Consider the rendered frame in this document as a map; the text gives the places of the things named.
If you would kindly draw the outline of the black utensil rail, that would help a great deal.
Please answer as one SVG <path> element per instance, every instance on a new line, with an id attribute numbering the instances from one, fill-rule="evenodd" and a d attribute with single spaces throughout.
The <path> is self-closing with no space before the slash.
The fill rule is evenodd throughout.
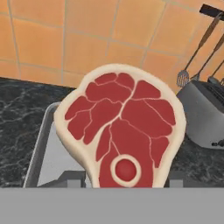
<path id="1" fill-rule="evenodd" d="M 199 10 L 201 14 L 207 15 L 211 18 L 215 18 L 220 13 L 223 13 L 223 10 L 220 10 L 218 8 L 214 8 L 213 6 L 210 6 L 208 4 L 203 4 Z"/>

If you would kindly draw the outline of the red raw steak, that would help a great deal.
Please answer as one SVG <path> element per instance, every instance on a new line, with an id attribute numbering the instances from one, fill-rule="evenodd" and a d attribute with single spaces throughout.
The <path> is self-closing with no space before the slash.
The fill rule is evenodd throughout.
<path id="1" fill-rule="evenodd" d="M 159 78 L 109 64 L 54 113 L 59 140 L 97 187 L 162 187 L 184 140 L 182 103 Z"/>

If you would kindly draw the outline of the metal hanging fork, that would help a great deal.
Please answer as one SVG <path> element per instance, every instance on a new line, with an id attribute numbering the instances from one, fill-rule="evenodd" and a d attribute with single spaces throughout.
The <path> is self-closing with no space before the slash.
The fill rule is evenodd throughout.
<path id="1" fill-rule="evenodd" d="M 206 59 L 206 62 L 203 64 L 203 66 L 201 67 L 201 69 L 194 75 L 191 77 L 191 81 L 198 81 L 200 79 L 200 74 L 203 71 L 203 69 L 205 68 L 205 66 L 207 65 L 207 63 L 209 62 L 209 60 L 214 56 L 214 54 L 221 48 L 222 44 L 224 43 L 224 33 L 222 34 L 220 40 L 218 41 L 218 43 L 216 44 L 215 48 L 213 49 L 212 53 L 209 55 L 209 57 Z"/>

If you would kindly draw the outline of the slotted metal spatula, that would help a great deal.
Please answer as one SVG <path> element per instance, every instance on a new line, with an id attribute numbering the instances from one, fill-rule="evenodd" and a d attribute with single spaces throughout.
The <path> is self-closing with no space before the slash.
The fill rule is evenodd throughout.
<path id="1" fill-rule="evenodd" d="M 177 86 L 178 87 L 182 88 L 189 81 L 189 73 L 187 72 L 187 68 L 192 63 L 194 57 L 196 56 L 196 54 L 198 53 L 200 48 L 206 43 L 206 41 L 212 34 L 214 28 L 219 23 L 222 15 L 223 15 L 223 12 L 219 12 L 217 14 L 217 16 L 213 19 L 212 23 L 207 27 L 206 32 L 204 33 L 203 37 L 201 38 L 201 41 L 199 42 L 197 49 L 194 51 L 192 57 L 187 62 L 185 68 L 178 73 L 178 76 L 177 76 Z"/>

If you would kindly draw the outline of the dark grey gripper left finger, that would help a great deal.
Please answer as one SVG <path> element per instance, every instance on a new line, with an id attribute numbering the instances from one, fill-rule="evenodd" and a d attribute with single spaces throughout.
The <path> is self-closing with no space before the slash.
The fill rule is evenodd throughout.
<path id="1" fill-rule="evenodd" d="M 57 178 L 39 185 L 42 188 L 85 188 L 85 171 L 63 171 Z"/>

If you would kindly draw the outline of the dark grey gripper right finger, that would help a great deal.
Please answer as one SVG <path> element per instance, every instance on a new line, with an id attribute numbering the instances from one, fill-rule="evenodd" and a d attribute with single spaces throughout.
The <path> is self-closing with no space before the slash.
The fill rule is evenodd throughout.
<path id="1" fill-rule="evenodd" d="M 194 187 L 194 183 L 182 171 L 171 171 L 164 186 L 170 188 Z"/>

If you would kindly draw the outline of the silver toaster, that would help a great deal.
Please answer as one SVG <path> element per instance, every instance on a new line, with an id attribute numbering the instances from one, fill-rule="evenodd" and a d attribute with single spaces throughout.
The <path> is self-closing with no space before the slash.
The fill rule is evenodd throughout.
<path id="1" fill-rule="evenodd" d="M 192 80 L 178 93 L 188 137 L 198 146 L 224 150 L 224 87 Z"/>

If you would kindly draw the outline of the grey tupperware container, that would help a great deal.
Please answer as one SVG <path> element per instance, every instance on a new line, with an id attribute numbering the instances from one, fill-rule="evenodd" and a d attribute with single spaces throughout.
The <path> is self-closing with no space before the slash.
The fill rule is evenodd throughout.
<path id="1" fill-rule="evenodd" d="M 24 188 L 39 187 L 48 180 L 57 178 L 64 171 L 84 171 L 68 154 L 56 134 L 53 114 L 58 106 L 59 103 L 55 102 L 45 111 L 25 177 Z M 86 187 L 90 186 L 86 174 Z"/>

